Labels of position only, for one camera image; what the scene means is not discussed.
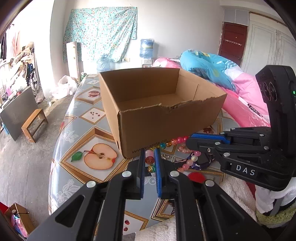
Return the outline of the red round lid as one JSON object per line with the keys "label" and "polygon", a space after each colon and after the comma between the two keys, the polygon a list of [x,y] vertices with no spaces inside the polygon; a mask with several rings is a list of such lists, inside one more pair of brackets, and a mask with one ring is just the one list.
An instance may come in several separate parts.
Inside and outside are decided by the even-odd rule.
{"label": "red round lid", "polygon": [[206,178],[204,177],[204,175],[199,172],[191,172],[188,174],[188,177],[191,181],[201,183],[201,184],[206,181]]}

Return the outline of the pink blanket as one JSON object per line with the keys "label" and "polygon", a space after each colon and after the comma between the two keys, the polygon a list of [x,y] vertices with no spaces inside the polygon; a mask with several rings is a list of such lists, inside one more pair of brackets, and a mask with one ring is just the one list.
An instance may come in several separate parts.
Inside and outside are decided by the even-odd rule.
{"label": "pink blanket", "polygon": [[241,127],[270,126],[267,105],[262,99],[256,78],[242,69],[231,73],[235,77],[236,92],[222,88],[227,93],[223,109]]}

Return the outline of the white fluffy towel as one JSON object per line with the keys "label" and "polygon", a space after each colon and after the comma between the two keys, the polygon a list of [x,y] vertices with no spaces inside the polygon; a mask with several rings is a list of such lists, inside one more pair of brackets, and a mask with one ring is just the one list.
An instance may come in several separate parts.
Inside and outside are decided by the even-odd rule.
{"label": "white fluffy towel", "polygon": [[[227,175],[219,186],[254,220],[256,218],[255,198],[247,183]],[[174,217],[153,225],[135,234],[135,240],[176,240],[176,220]]]}

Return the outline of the white glove hand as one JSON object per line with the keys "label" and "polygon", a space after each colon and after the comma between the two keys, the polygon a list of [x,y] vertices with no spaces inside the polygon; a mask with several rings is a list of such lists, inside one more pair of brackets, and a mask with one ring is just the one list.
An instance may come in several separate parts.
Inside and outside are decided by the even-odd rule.
{"label": "white glove hand", "polygon": [[274,208],[274,201],[282,199],[280,207],[290,205],[295,201],[295,177],[292,177],[287,187],[282,191],[271,191],[255,185],[255,205],[260,213],[268,213]]}

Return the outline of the fruit pattern tablecloth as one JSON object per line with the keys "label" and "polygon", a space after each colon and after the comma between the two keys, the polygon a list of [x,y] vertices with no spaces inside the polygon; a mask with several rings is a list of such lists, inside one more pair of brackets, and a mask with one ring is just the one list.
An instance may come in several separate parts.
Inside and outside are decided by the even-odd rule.
{"label": "fruit pattern tablecloth", "polygon": [[[199,133],[220,134],[240,125],[222,109],[214,123]],[[160,199],[157,194],[154,150],[185,174],[199,172],[205,178],[221,183],[225,177],[217,161],[190,150],[189,136],[174,138],[145,151],[144,196],[126,200],[123,234],[138,232],[175,214],[174,201]],[[100,92],[99,74],[86,76],[80,84],[64,118],[56,142],[49,183],[49,211],[55,212],[89,181],[103,183],[125,171],[128,163],[140,158],[125,158],[112,135]]]}

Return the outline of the blue patterned quilt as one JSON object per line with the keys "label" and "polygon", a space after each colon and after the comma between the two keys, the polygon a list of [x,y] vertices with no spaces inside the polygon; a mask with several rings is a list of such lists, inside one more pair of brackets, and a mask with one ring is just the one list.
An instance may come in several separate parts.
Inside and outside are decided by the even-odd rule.
{"label": "blue patterned quilt", "polygon": [[236,92],[235,77],[231,72],[241,69],[227,58],[189,49],[181,54],[180,65],[188,72]]}

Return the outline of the brown cardboard box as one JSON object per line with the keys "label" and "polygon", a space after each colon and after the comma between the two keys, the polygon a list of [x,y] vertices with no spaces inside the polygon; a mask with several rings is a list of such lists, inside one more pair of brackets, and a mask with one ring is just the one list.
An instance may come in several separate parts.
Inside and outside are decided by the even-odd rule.
{"label": "brown cardboard box", "polygon": [[179,68],[132,68],[99,73],[115,143],[125,158],[214,123],[226,92]]}

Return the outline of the red wooden door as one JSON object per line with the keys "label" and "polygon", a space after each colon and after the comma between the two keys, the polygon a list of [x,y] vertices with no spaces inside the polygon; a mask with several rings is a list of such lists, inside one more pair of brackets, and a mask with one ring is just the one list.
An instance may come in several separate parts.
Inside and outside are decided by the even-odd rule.
{"label": "red wooden door", "polygon": [[241,65],[247,39],[247,26],[224,22],[218,55]]}

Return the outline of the small wooden stool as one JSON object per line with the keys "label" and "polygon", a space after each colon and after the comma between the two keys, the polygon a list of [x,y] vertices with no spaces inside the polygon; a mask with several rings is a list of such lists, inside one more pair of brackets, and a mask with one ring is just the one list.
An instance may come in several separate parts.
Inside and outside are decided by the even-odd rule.
{"label": "small wooden stool", "polygon": [[25,123],[22,125],[22,131],[27,140],[31,143],[35,143],[36,139],[34,135],[41,127],[42,124],[48,124],[47,117],[42,108],[36,109],[33,113],[28,117]]}

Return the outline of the white wardrobe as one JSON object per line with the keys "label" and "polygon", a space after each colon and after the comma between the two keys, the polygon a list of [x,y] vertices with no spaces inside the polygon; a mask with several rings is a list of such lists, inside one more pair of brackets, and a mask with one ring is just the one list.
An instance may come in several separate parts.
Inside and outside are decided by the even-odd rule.
{"label": "white wardrobe", "polygon": [[266,65],[290,66],[295,70],[295,39],[284,25],[250,13],[241,69],[254,76]]}

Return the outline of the blue water jug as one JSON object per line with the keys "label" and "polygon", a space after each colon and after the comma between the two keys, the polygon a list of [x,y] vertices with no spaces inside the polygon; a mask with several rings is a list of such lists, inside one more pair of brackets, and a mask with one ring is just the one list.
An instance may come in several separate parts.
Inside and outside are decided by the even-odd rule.
{"label": "blue water jug", "polygon": [[151,59],[154,51],[154,39],[141,39],[139,56],[145,59]]}

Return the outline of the grey flat board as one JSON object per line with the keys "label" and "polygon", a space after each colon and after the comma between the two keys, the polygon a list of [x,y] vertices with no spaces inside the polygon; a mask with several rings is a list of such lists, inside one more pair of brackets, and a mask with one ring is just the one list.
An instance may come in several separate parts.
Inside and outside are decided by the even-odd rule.
{"label": "grey flat board", "polygon": [[1,121],[14,141],[22,134],[22,125],[37,108],[32,89],[27,87],[1,110]]}

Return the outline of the white narrow cabinet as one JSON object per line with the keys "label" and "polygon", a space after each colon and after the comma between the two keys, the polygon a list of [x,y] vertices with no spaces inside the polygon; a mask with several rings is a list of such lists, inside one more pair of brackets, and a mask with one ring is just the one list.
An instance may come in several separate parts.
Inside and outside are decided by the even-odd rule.
{"label": "white narrow cabinet", "polygon": [[69,76],[80,81],[79,64],[78,64],[78,51],[77,42],[69,42],[66,44],[67,63]]}

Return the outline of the teal floral curtain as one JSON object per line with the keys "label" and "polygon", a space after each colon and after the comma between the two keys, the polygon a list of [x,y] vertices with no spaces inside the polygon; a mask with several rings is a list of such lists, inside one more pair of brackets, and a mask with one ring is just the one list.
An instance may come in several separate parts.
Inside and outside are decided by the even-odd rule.
{"label": "teal floral curtain", "polygon": [[63,37],[63,61],[67,61],[66,44],[76,42],[79,61],[106,57],[111,62],[120,62],[130,41],[136,38],[136,7],[72,9]]}

